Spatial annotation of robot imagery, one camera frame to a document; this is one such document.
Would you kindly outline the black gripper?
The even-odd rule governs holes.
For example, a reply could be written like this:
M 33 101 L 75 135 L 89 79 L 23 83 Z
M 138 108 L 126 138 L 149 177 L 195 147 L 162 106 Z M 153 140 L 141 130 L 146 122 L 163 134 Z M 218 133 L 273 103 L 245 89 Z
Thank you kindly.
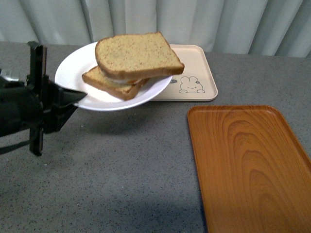
M 29 150 L 40 156 L 43 134 L 60 131 L 77 109 L 72 104 L 82 100 L 87 93 L 64 87 L 57 89 L 46 74 L 47 48 L 35 41 L 30 41 L 27 45 L 30 47 L 30 73 L 27 75 L 26 88 L 31 97 L 30 113 L 27 117 L 30 124 Z M 57 104 L 69 106 L 55 106 L 53 98 L 56 91 Z

